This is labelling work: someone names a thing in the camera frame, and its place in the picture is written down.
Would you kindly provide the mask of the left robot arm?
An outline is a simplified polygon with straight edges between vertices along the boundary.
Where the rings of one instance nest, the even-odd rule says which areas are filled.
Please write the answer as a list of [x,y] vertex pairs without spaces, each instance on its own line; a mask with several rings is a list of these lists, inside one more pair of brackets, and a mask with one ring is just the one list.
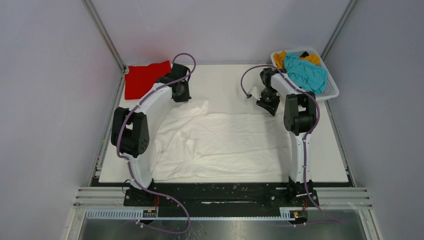
[[187,66],[174,63],[169,72],[154,80],[137,103],[114,110],[110,142],[116,148],[116,155],[125,161],[131,193],[144,206],[160,195],[150,187],[154,183],[149,167],[154,157],[152,139],[173,104],[191,99],[192,73]]

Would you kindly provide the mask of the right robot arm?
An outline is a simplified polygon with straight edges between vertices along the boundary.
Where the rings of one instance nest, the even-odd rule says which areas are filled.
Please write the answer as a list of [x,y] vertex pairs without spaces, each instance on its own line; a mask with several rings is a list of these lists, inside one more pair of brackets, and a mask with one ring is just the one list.
[[275,116],[280,100],[284,98],[283,124],[291,141],[287,201],[293,206],[317,207],[319,201],[308,166],[311,135],[320,120],[316,95],[294,86],[280,69],[273,66],[264,68],[259,76],[264,89],[256,101],[258,106]]

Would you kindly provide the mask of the white t-shirt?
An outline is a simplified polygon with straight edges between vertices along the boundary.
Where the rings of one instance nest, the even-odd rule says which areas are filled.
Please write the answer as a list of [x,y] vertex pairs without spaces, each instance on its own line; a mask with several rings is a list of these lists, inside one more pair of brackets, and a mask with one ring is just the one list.
[[210,113],[196,100],[170,110],[153,140],[150,171],[155,181],[286,181],[291,141],[281,116]]

